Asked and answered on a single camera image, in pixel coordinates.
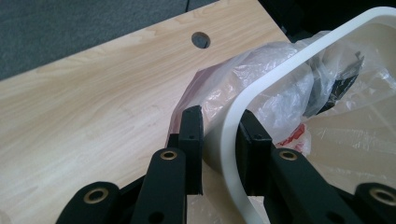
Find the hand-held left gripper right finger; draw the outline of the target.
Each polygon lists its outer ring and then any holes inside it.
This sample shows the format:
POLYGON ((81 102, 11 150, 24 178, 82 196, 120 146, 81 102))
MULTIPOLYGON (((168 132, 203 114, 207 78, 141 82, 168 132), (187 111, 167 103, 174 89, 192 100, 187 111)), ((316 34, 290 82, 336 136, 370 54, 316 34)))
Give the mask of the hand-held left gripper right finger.
POLYGON ((235 157, 237 170, 247 196, 264 196, 268 185, 267 163, 272 138, 256 116, 246 110, 239 122, 235 157))

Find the clear plastic bag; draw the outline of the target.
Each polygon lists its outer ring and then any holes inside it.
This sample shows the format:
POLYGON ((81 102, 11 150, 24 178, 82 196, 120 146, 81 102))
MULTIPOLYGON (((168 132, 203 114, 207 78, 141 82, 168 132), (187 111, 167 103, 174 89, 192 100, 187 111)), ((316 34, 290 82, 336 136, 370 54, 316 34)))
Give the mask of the clear plastic bag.
MULTIPOLYGON (((173 112, 170 133, 178 132, 182 111, 194 105, 203 109, 205 129, 210 131, 243 89, 323 36, 323 33, 318 33, 295 43, 269 43, 199 71, 173 112)), ((319 56, 335 74, 352 62, 357 51, 358 47, 343 37, 321 48, 315 56, 319 56)), ((292 73, 244 104, 258 118, 277 147, 295 149, 306 157, 311 153, 312 143, 307 122, 326 112, 310 118, 304 116, 314 84, 309 65, 311 59, 299 64, 292 73)))

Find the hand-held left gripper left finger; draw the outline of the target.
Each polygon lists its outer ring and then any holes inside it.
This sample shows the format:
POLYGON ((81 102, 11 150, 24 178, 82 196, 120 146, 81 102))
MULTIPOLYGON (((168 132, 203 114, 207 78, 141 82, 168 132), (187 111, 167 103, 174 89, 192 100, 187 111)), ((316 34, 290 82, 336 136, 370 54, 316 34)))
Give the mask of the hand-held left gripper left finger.
POLYGON ((178 146, 186 155, 186 193, 203 193, 202 157, 204 144, 204 124, 202 108, 189 107, 182 113, 178 146))

